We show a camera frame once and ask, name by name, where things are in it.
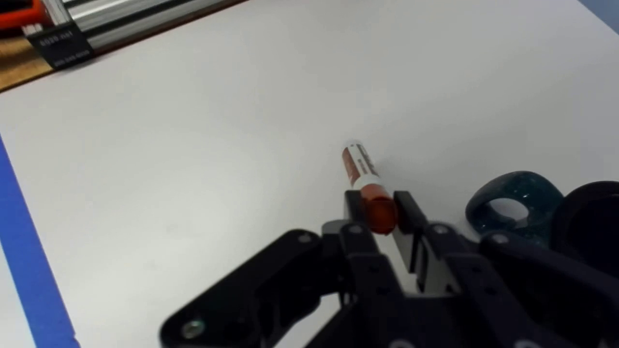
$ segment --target white table surface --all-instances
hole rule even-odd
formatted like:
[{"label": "white table surface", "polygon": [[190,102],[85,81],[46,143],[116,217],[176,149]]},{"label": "white table surface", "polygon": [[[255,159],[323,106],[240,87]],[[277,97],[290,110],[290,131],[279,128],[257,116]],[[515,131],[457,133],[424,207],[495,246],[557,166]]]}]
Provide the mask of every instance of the white table surface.
[{"label": "white table surface", "polygon": [[[466,228],[509,170],[617,180],[617,91],[619,37],[575,0],[253,0],[0,95],[0,131],[81,346],[153,348],[248,255],[342,217],[346,139]],[[2,263],[0,346],[31,346]]]}]

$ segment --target marker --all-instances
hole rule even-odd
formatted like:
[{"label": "marker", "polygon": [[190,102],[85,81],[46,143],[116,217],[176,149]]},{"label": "marker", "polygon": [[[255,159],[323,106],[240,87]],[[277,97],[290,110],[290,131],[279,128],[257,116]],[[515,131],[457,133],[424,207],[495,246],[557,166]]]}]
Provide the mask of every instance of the marker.
[{"label": "marker", "polygon": [[360,141],[350,141],[342,151],[342,160],[352,189],[362,191],[369,228],[377,234],[391,234],[397,224],[395,203],[383,188],[364,145]]}]

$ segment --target wooden board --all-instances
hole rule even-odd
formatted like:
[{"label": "wooden board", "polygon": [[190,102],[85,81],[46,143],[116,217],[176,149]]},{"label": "wooden board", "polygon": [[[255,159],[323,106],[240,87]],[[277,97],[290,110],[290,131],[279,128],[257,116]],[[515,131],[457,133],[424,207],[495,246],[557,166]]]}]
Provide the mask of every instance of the wooden board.
[{"label": "wooden board", "polygon": [[0,91],[50,73],[52,68],[23,37],[0,39]]}]

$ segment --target blue tape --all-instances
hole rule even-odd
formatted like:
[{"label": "blue tape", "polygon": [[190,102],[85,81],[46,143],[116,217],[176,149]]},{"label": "blue tape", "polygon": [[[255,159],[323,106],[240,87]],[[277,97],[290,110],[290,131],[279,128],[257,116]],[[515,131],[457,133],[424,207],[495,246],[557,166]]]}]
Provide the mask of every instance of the blue tape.
[{"label": "blue tape", "polygon": [[617,0],[580,0],[605,25],[619,33],[619,2]]},{"label": "blue tape", "polygon": [[2,139],[0,244],[37,348],[79,348]]}]

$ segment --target screw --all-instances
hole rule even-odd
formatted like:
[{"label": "screw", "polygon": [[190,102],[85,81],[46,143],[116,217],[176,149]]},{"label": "screw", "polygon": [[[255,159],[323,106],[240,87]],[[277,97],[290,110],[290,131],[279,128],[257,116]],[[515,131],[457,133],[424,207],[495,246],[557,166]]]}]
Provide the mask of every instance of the screw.
[{"label": "screw", "polygon": [[408,340],[393,340],[389,348],[414,348]]},{"label": "screw", "polygon": [[348,226],[348,234],[364,234],[364,228],[358,224]]},{"label": "screw", "polygon": [[505,234],[495,234],[495,236],[491,236],[491,240],[493,240],[495,244],[507,244],[507,242],[509,242],[509,238],[507,238]]},{"label": "screw", "polygon": [[524,340],[516,340],[515,348],[542,348],[542,346],[524,338]]},{"label": "screw", "polygon": [[302,242],[302,244],[310,244],[311,240],[313,240],[311,234],[298,236],[298,242]]},{"label": "screw", "polygon": [[445,224],[437,224],[437,226],[433,226],[433,232],[437,232],[437,234],[447,234],[449,228],[447,228]]},{"label": "screw", "polygon": [[207,329],[205,321],[193,319],[193,321],[188,321],[186,325],[182,325],[180,333],[182,333],[184,338],[193,340],[199,334],[203,334],[205,329]]}]

